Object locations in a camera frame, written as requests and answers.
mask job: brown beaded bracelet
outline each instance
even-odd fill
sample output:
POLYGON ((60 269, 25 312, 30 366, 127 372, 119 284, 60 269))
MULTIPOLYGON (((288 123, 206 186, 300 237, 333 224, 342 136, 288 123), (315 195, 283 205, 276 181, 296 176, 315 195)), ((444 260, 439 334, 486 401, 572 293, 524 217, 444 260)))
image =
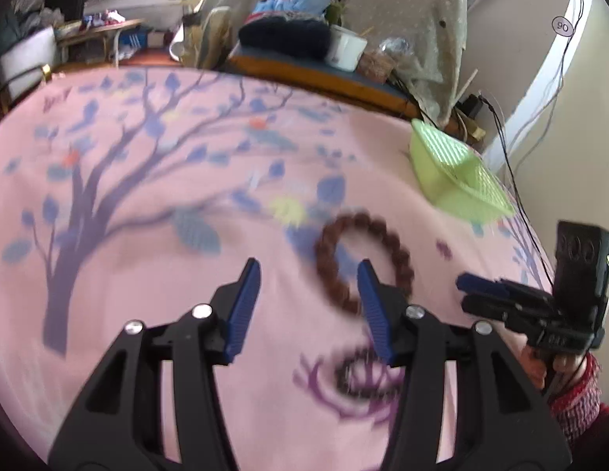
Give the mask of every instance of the brown beaded bracelet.
POLYGON ((319 277, 324 283, 324 289, 332 303, 340 310, 359 315, 361 300, 350 295, 350 288, 339 278, 339 267, 335 260, 335 248, 341 234, 346 230, 365 230, 376 240, 380 240, 389 251, 391 262, 396 270, 396 286, 405 296, 413 291, 413 269, 409 264, 409 251, 401 246, 401 240, 396 232, 387 229, 387 223, 382 218, 372 218, 367 212, 357 214, 342 214, 333 223, 327 224, 315 245, 319 277))

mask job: human hand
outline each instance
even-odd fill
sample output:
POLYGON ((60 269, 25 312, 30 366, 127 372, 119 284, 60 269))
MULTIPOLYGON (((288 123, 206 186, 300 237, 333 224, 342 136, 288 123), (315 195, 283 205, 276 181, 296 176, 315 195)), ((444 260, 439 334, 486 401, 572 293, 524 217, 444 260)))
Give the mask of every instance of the human hand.
MULTIPOLYGON (((586 372, 585 356, 562 354, 556 356, 553 361, 553 369, 562 375, 562 382, 556 391, 561 393, 575 386, 586 372)), ((533 385, 539 390, 545 388, 547 376, 546 363, 538 357, 538 351, 528 345, 522 350, 519 358, 523 370, 531 379, 533 385)))

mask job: white container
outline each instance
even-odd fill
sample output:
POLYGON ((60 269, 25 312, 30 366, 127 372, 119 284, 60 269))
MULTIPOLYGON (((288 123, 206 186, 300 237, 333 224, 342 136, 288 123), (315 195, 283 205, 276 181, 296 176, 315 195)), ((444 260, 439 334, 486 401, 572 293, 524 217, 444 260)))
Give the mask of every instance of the white container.
POLYGON ((341 26, 331 26, 331 48, 326 55, 326 63, 349 73, 353 72, 368 40, 341 26))

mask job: plaid sleeve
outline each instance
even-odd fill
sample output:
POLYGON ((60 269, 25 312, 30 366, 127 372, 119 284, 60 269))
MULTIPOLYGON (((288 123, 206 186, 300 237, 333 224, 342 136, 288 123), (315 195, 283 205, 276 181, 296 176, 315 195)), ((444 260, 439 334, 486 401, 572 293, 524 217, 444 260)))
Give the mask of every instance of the plaid sleeve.
POLYGON ((601 367, 591 354, 586 358, 586 372, 580 382, 550 404, 550 411, 571 446, 594 423, 601 407, 601 367))

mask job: number 90 sticker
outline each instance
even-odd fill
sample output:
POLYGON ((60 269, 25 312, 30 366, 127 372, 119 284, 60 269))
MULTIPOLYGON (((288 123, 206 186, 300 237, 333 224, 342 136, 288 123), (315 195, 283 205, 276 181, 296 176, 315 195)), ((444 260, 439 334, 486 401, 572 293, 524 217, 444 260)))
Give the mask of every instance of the number 90 sticker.
POLYGON ((563 37, 572 37, 575 33, 575 28, 572 23, 563 16, 556 17, 553 20, 553 29, 555 33, 563 37))

